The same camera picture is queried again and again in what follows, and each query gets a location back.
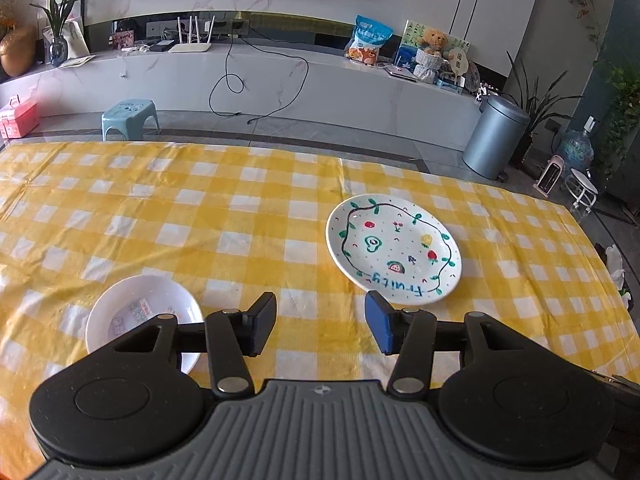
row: trash can lid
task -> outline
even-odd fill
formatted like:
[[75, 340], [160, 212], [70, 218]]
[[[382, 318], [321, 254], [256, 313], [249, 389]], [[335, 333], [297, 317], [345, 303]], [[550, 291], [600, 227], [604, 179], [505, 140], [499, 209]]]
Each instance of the trash can lid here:
[[529, 115], [522, 108], [516, 106], [510, 101], [507, 101], [504, 97], [492, 95], [489, 97], [489, 105], [498, 110], [502, 115], [506, 115], [517, 123], [529, 124]]

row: stuffed toy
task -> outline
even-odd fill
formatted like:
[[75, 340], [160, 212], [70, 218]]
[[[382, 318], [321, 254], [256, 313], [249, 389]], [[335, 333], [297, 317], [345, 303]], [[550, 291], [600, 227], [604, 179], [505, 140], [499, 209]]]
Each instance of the stuffed toy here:
[[420, 42], [423, 50], [432, 56], [442, 56], [442, 49], [449, 41], [449, 37], [442, 31], [435, 28], [425, 28]]

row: trash can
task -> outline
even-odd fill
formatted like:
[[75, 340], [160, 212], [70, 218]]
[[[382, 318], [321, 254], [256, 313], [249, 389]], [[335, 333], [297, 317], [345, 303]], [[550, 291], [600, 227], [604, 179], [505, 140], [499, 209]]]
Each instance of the trash can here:
[[483, 98], [480, 120], [471, 135], [462, 160], [476, 173], [495, 180], [516, 149], [529, 116], [515, 104], [497, 95]]

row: black circular joint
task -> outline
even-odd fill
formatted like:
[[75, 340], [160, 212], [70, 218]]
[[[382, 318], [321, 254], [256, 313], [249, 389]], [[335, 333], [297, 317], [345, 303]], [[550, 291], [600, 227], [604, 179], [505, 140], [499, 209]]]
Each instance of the black circular joint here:
[[78, 410], [91, 418], [115, 420], [139, 412], [149, 402], [149, 390], [137, 381], [98, 379], [76, 393]]
[[535, 351], [497, 351], [463, 368], [443, 384], [438, 408], [447, 429], [482, 456], [544, 468], [593, 456], [614, 416], [597, 381]]

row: gray tile floor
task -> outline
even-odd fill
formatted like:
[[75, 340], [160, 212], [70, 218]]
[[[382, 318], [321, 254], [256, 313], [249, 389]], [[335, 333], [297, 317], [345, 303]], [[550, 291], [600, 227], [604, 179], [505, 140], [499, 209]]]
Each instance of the gray tile floor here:
[[[462, 152], [424, 142], [388, 136], [376, 132], [310, 123], [282, 118], [253, 120], [253, 116], [218, 117], [209, 112], [158, 112], [162, 131], [145, 132], [145, 139], [163, 142], [196, 142], [261, 146], [318, 155], [339, 156], [363, 162], [380, 162], [390, 166], [450, 176], [468, 182], [488, 184], [509, 191], [541, 198], [531, 187], [533, 179], [521, 171], [507, 168], [506, 183], [489, 181], [471, 171], [462, 161]], [[109, 135], [108, 140], [120, 140]], [[12, 142], [57, 142], [70, 140], [102, 140], [100, 114], [78, 114], [44, 118], [38, 128], [24, 139]], [[570, 206], [572, 197], [556, 186], [550, 196], [553, 202]], [[617, 244], [623, 253], [626, 279], [633, 297], [640, 302], [640, 231], [622, 214], [620, 206], [602, 198], [594, 212], [580, 220], [592, 243], [607, 247]], [[632, 317], [640, 326], [640, 307]]]

